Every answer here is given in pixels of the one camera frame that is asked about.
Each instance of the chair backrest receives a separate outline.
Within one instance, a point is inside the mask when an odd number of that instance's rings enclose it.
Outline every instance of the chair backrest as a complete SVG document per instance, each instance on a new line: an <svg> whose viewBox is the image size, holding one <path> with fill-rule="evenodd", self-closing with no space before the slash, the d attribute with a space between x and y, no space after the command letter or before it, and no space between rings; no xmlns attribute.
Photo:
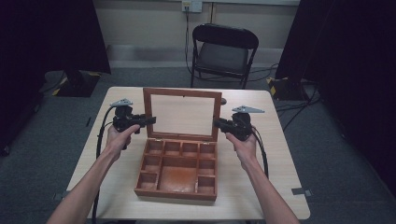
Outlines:
<svg viewBox="0 0 396 224"><path fill-rule="evenodd" d="M205 23L198 25L192 31L192 39L200 42L235 47L240 49L256 49L259 39L249 30Z"/></svg>

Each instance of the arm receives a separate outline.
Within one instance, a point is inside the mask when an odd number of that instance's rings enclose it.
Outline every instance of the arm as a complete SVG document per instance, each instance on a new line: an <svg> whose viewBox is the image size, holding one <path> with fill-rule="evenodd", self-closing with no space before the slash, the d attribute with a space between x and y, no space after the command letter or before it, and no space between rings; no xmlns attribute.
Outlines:
<svg viewBox="0 0 396 224"><path fill-rule="evenodd" d="M118 133L113 126L108 129L106 147L102 154L61 201L47 223L85 223L108 169L120 157L123 146L131 142L131 134L138 129L138 125L122 133Z"/></svg>
<svg viewBox="0 0 396 224"><path fill-rule="evenodd" d="M299 223L289 206L271 184L256 158L256 138L252 134L247 141L241 142L231 133L227 139L233 143L233 149L247 172L250 182L259 199L267 223Z"/></svg>

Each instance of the hand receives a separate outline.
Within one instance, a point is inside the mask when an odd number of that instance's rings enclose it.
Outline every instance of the hand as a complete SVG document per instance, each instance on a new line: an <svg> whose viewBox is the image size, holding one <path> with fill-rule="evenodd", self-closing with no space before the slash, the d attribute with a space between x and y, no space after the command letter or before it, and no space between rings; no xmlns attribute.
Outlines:
<svg viewBox="0 0 396 224"><path fill-rule="evenodd" d="M116 161L120 157L120 153L124 146L128 146L131 143L131 134L139 130L138 124L133 125L123 131L122 133L117 132L116 128L111 125L107 131L106 148L104 152L108 152L113 155L113 161Z"/></svg>
<svg viewBox="0 0 396 224"><path fill-rule="evenodd" d="M247 170L247 165L257 161L256 158L256 137L251 134L245 142L241 142L233 134L226 133L226 138L233 143L233 150L241 161L242 168Z"/></svg>

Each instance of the open wooden box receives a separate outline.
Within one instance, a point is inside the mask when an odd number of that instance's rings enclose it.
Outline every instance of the open wooden box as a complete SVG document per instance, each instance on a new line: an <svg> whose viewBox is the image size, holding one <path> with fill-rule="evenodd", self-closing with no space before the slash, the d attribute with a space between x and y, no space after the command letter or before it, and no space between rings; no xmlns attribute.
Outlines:
<svg viewBox="0 0 396 224"><path fill-rule="evenodd" d="M144 88L147 127L134 192L138 196L215 201L221 92Z"/></svg>

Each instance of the tabletop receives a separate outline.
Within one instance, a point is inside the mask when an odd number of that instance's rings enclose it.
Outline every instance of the tabletop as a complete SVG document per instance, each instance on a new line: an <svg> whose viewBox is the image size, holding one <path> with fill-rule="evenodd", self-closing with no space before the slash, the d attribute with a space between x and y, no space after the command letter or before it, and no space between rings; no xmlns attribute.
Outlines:
<svg viewBox="0 0 396 224"><path fill-rule="evenodd" d="M290 150L282 132L276 109L268 91L210 90L220 91L227 100L221 106L220 117L231 119L233 108L246 105L265 113L250 114L251 123L260 133L267 154L270 181L299 219L307 219L310 211L303 194L294 195L292 189L301 188ZM143 88L110 88L92 126L85 147L79 158L67 190L71 190L88 172L95 160L97 134L109 105L123 98L134 104L134 114L144 114ZM111 121L114 112L107 121ZM218 137L218 196L214 202L136 196L139 166L147 141L145 128L132 136L132 144L122 151L118 161L108 171L100 191L97 218L150 219L150 220L253 220L264 219L248 175L236 157L233 145L223 133ZM257 158L262 166L261 152Z"/></svg>

